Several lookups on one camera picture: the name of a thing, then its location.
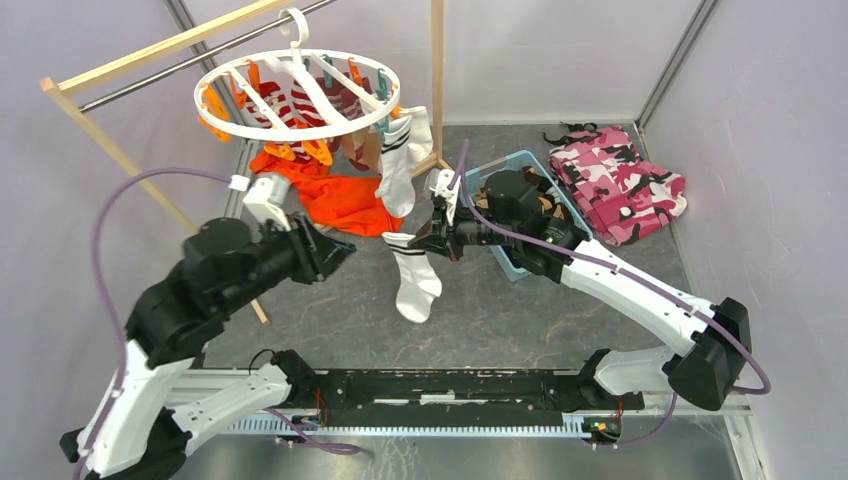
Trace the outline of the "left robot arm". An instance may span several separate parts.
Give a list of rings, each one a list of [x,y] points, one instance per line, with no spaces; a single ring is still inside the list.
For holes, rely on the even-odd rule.
[[[169,479],[237,421],[312,399],[314,370],[289,350],[210,396],[165,404],[235,312],[283,281],[326,280],[355,251],[301,215],[290,223],[289,230],[266,224],[253,235],[245,222],[221,217],[183,242],[181,260],[141,294],[120,328],[124,357],[96,415],[61,438],[76,478]]]

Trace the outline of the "white sock with black stripes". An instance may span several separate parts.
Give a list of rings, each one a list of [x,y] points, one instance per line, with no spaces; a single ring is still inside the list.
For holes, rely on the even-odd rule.
[[[433,151],[430,118],[425,106],[402,108],[382,136],[378,159],[381,181],[375,196],[392,217],[406,217],[415,203],[412,176]]]

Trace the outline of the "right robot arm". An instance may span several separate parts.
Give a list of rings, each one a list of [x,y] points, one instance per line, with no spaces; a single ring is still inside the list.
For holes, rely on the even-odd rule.
[[[564,213],[551,182],[526,169],[490,175],[468,200],[449,169],[431,171],[427,187],[433,214],[413,247],[452,261],[467,246],[500,247],[518,267],[601,300],[662,341],[653,349],[600,351],[577,382],[585,405],[602,408],[616,396],[660,391],[717,411],[742,390],[736,382],[752,341],[748,309],[739,301],[690,295],[624,262]]]

